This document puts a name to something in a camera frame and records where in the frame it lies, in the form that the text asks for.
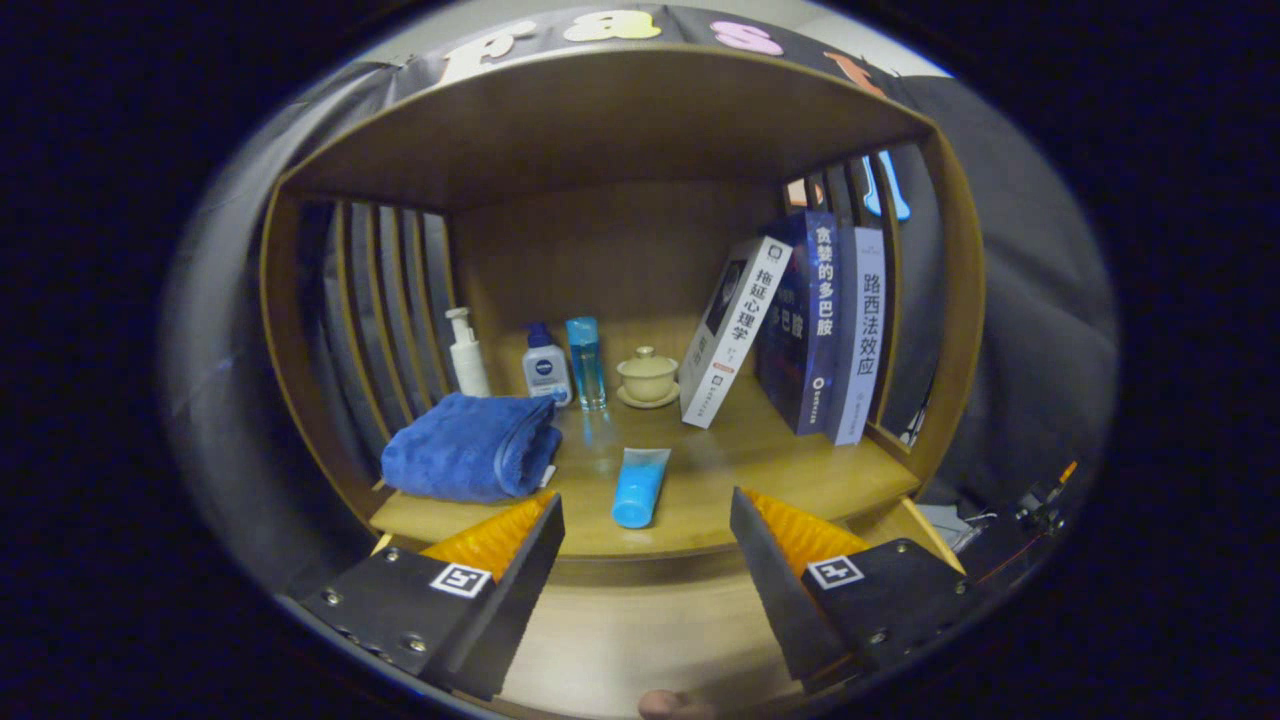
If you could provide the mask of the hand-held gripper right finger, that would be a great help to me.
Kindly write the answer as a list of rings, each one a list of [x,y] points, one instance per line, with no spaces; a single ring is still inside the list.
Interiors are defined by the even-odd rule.
[[[881,676],[951,638],[989,591],[911,537],[872,543],[737,487],[730,527],[791,678]]]

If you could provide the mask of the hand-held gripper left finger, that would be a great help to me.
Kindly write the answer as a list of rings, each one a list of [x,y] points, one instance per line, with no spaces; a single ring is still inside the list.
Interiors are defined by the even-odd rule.
[[[492,700],[563,538],[561,497],[540,493],[421,551],[385,544],[285,603],[396,675]]]

